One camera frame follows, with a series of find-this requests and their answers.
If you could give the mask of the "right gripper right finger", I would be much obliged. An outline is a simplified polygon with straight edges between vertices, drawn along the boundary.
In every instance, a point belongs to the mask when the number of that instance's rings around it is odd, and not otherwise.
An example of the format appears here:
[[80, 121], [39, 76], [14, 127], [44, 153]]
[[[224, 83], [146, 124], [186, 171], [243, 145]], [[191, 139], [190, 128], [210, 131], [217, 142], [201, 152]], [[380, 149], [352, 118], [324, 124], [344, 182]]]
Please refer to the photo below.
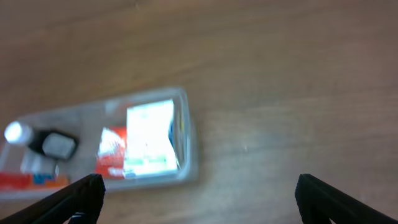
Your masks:
[[397, 224], [311, 174], [299, 175], [295, 199], [304, 224]]

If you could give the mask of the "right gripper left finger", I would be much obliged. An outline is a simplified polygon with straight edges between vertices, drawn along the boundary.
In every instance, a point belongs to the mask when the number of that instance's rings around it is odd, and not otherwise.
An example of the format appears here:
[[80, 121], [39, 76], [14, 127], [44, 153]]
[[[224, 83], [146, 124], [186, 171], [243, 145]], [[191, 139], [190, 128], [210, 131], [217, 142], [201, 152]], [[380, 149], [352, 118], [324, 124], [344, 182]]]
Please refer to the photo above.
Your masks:
[[101, 175], [90, 174], [1, 220], [1, 224], [96, 224], [106, 188]]

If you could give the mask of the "red Panadol box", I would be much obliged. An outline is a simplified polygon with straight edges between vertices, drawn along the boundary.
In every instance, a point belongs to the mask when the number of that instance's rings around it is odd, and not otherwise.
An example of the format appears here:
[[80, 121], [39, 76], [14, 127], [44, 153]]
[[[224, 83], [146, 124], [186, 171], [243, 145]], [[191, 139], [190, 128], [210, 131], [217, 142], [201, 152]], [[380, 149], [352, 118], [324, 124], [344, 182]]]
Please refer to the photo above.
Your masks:
[[101, 174], [104, 179], [124, 179], [126, 146], [126, 127], [103, 128], [96, 156], [95, 173]]

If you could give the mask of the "orange bottle white cap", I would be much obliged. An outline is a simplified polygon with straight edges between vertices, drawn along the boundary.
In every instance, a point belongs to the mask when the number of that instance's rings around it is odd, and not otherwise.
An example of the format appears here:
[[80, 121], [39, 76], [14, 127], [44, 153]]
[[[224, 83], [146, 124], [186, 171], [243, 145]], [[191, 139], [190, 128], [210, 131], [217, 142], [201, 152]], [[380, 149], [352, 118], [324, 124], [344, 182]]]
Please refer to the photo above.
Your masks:
[[2, 192], [54, 189], [70, 183], [67, 175], [57, 174], [56, 161], [46, 157], [24, 158], [17, 168], [1, 171]]

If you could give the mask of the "black bottle white cap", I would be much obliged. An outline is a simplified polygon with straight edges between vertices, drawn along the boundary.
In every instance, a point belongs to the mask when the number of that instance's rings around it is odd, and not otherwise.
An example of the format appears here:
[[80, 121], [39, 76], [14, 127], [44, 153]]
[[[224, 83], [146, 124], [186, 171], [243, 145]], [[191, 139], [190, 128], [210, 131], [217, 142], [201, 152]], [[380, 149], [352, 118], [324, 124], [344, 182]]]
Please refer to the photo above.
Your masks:
[[35, 129], [20, 121], [13, 121], [4, 130], [9, 144], [25, 146], [31, 151], [56, 160], [67, 161], [78, 148], [75, 136], [56, 129]]

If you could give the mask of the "white blue medicine box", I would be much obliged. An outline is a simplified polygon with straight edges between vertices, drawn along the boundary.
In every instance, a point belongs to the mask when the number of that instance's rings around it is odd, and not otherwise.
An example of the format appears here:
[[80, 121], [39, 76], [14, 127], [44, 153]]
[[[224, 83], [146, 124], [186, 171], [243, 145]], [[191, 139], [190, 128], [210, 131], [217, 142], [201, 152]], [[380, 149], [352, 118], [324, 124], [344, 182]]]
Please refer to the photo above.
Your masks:
[[168, 174], [178, 170], [173, 144], [174, 101], [164, 100], [127, 109], [126, 179]]

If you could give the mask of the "clear plastic container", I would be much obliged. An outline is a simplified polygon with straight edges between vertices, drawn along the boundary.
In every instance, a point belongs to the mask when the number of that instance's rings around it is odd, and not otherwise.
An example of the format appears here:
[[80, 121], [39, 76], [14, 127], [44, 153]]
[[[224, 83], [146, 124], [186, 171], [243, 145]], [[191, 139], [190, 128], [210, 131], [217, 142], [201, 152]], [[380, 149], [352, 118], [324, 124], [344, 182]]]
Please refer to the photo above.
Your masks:
[[[179, 184], [194, 179], [198, 174], [197, 137], [190, 116], [187, 94], [181, 88], [161, 88], [93, 101], [76, 106], [28, 114], [20, 121], [35, 129], [56, 129], [78, 138], [78, 148], [67, 160], [56, 160], [57, 174], [67, 175], [71, 185], [84, 176], [95, 173], [96, 156], [103, 128], [126, 127], [127, 109], [164, 100], [174, 101], [173, 144], [178, 159], [178, 170], [168, 174], [133, 179], [104, 179], [108, 191], [139, 189], [152, 186]], [[1, 149], [1, 171], [17, 169], [24, 158], [41, 156], [25, 146], [5, 142]], [[3, 200], [44, 198], [60, 189], [2, 192]]]

